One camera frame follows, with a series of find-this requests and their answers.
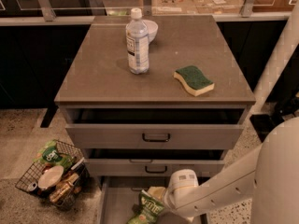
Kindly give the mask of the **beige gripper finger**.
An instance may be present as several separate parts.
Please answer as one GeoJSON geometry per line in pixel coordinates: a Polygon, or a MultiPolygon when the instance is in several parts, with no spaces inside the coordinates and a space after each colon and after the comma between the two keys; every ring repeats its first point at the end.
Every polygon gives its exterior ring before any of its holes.
{"type": "Polygon", "coordinates": [[[161,201],[163,199],[165,191],[165,187],[150,187],[148,189],[148,194],[153,198],[161,201]]]}

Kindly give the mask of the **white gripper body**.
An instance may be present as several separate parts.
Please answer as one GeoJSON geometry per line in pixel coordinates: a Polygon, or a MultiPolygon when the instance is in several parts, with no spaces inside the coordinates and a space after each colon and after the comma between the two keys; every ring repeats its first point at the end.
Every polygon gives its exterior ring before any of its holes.
{"type": "Polygon", "coordinates": [[[191,196],[191,192],[198,186],[198,179],[194,170],[178,170],[170,176],[163,202],[168,208],[175,210],[191,196]]]}

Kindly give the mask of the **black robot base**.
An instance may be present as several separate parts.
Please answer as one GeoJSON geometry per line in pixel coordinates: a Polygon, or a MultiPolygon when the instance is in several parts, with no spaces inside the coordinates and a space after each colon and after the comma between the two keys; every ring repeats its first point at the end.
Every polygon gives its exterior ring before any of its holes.
{"type": "Polygon", "coordinates": [[[280,123],[298,116],[299,91],[296,91],[290,98],[277,102],[271,114],[251,115],[249,120],[259,139],[263,142],[266,136],[280,123]]]}

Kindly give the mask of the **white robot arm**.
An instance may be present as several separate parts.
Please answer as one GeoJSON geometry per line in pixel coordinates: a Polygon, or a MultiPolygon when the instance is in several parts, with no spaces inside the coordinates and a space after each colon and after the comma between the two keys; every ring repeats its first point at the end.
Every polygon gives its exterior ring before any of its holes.
{"type": "Polygon", "coordinates": [[[251,224],[299,224],[299,118],[279,124],[261,145],[198,186],[188,169],[171,175],[164,206],[188,220],[252,199],[251,224]]]}

